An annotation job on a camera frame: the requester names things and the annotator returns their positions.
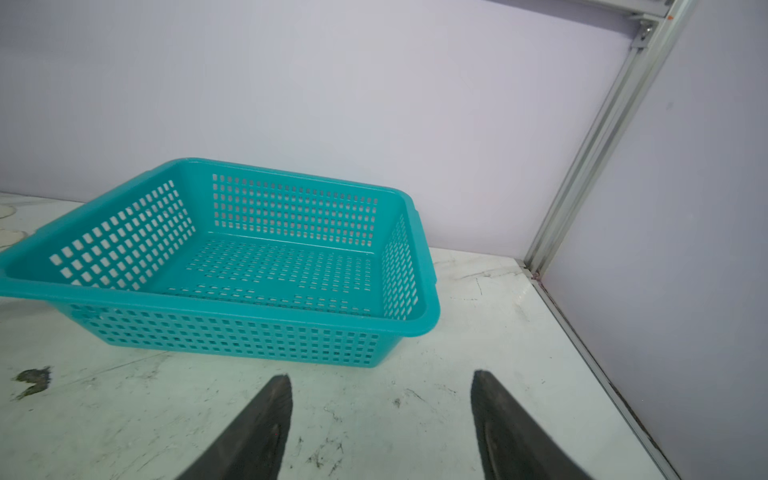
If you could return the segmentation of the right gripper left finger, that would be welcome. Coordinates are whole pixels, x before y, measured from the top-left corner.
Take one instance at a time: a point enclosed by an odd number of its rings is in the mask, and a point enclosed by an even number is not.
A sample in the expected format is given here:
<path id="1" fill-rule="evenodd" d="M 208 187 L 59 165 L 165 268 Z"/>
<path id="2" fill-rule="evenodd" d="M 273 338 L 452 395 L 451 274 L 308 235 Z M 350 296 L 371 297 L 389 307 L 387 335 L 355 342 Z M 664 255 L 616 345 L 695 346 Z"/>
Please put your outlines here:
<path id="1" fill-rule="evenodd" d="M 288 376 L 272 377 L 179 480 L 275 479 L 293 410 Z"/>

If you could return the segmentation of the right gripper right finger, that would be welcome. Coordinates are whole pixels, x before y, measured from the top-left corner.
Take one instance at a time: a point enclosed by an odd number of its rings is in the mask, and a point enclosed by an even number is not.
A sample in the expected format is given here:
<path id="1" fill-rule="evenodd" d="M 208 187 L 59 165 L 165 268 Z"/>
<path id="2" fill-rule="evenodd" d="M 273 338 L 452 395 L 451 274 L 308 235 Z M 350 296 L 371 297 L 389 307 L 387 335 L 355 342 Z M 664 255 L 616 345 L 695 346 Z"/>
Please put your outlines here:
<path id="1" fill-rule="evenodd" d="M 470 397 L 487 479 L 589 477 L 491 372 L 474 372 Z"/>

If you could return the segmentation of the teal plastic basket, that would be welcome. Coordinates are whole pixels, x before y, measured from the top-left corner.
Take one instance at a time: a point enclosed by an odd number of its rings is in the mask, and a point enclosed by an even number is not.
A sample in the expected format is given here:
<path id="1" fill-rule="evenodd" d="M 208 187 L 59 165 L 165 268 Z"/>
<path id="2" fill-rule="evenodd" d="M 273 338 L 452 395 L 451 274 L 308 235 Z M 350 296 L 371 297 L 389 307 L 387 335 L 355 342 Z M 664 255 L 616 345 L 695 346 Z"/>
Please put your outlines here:
<path id="1" fill-rule="evenodd" d="M 407 194 L 206 159 L 167 162 L 10 247 L 1 293 L 116 346 L 349 367 L 440 317 Z"/>

